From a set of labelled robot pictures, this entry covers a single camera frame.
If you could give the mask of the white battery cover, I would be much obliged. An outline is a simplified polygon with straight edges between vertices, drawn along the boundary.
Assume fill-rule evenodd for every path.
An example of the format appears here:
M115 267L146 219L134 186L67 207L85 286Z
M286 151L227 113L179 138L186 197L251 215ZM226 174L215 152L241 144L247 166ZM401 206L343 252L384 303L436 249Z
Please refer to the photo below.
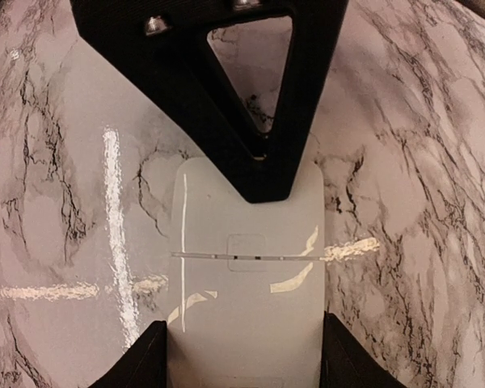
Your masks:
M300 165L286 200L251 204L207 158L177 170L170 251L190 256L318 259L324 255L323 176Z

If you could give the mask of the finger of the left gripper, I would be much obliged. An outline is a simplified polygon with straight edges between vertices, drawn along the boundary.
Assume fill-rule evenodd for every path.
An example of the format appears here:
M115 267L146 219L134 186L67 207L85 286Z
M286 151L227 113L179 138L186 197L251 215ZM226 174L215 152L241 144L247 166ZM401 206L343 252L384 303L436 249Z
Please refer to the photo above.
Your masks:
M167 114L252 204L289 197L345 1L73 1L78 34ZM207 35L276 17L292 35L272 128L259 131Z

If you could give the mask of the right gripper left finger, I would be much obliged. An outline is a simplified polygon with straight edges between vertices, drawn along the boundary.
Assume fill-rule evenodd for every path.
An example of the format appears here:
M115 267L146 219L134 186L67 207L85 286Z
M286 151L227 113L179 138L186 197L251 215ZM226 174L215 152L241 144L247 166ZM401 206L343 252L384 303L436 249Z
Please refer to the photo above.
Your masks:
M152 322L90 388L167 386L167 324Z

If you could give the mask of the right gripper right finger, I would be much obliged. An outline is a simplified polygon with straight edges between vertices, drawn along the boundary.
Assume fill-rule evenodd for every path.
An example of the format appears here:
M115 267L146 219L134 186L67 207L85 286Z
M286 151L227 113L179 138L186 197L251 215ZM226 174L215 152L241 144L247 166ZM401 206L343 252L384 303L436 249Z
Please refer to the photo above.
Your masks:
M398 387L405 385L383 369L337 318L326 312L320 387Z

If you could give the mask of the white remote control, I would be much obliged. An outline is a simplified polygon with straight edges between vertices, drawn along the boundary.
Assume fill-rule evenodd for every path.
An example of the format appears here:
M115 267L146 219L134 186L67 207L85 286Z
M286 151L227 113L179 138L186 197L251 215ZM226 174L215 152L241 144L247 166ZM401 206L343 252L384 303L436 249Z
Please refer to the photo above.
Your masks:
M171 253L171 387L316 387L325 310L318 259Z

